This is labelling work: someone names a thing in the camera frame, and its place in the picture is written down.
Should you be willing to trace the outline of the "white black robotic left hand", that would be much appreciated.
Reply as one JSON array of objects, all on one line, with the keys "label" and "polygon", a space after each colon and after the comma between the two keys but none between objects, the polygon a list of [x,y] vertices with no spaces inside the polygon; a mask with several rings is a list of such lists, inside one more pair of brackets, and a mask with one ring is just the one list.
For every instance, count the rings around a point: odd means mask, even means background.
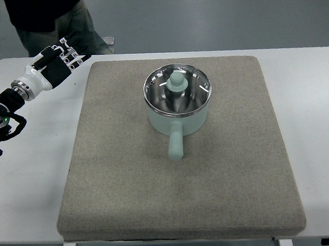
[{"label": "white black robotic left hand", "polygon": [[26,101],[31,101],[43,91],[50,91],[68,78],[72,71],[87,61],[87,46],[75,32],[62,37],[54,45],[47,46],[32,58],[25,73],[14,80],[11,87]]}]

